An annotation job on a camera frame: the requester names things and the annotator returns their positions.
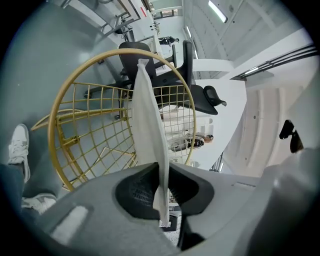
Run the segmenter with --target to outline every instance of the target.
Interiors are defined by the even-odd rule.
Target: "ceiling light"
[[[252,72],[254,72],[254,71],[256,71],[256,70],[258,70],[259,68],[256,66],[256,67],[253,67],[253,68],[251,68],[249,71],[247,71],[247,72],[245,72],[244,74],[245,75],[247,75],[247,74],[250,74],[250,73],[252,73]]]
[[[191,36],[191,33],[190,33],[188,26],[186,26],[186,31],[188,31],[189,37],[191,38],[192,36]]]
[[[224,163],[222,162],[221,165],[220,165],[220,168],[219,168],[219,173],[221,173],[223,166],[224,166]]]
[[[214,10],[214,12],[219,16],[223,23],[226,23],[228,18],[220,11],[220,9],[211,1],[209,1],[209,6]]]
[[[196,59],[199,59],[199,58],[198,58],[198,54],[197,54],[197,50],[194,50],[194,54],[195,54],[195,58],[196,58]]]

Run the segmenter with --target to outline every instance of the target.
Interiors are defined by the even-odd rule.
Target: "sneaker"
[[[14,129],[11,144],[9,145],[10,165],[23,164],[24,183],[30,179],[30,169],[28,165],[29,133],[28,128],[23,124],[18,124]]]
[[[32,198],[22,198],[22,208],[36,210],[40,215],[56,203],[57,199],[53,194],[41,193]]]

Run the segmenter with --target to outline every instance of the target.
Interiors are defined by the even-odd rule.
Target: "white towel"
[[[169,151],[158,104],[146,71],[149,60],[139,59],[132,96],[132,135],[139,165],[158,162],[159,187],[155,207],[166,227],[169,225]]]

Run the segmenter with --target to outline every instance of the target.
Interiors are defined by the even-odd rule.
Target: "jeans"
[[[0,184],[16,213],[25,221],[34,222],[39,213],[34,209],[21,207],[25,185],[22,170],[12,164],[0,164]]]

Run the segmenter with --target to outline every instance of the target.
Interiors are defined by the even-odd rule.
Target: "gold wire basket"
[[[92,178],[139,165],[131,132],[133,90],[80,82],[94,64],[123,54],[154,58],[167,65],[181,81],[181,85],[155,87],[153,92],[170,162],[187,164],[190,159],[195,143],[196,111],[183,77],[154,53],[129,48],[111,50],[88,60],[67,78],[49,115],[49,152],[63,187],[69,191]],[[94,88],[101,88],[101,92],[84,98],[84,91],[90,95]]]

